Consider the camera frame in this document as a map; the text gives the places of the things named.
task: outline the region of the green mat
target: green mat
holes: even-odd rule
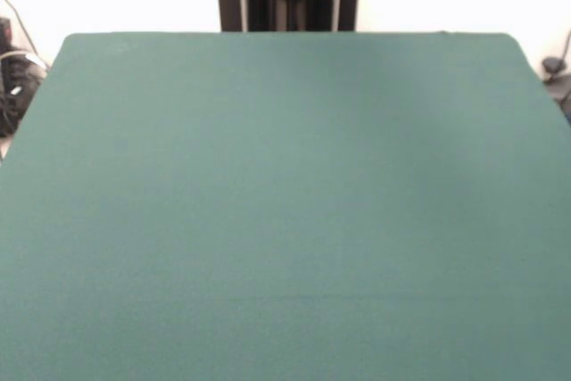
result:
[[[568,380],[570,134],[506,36],[72,36],[0,169],[0,379]]]

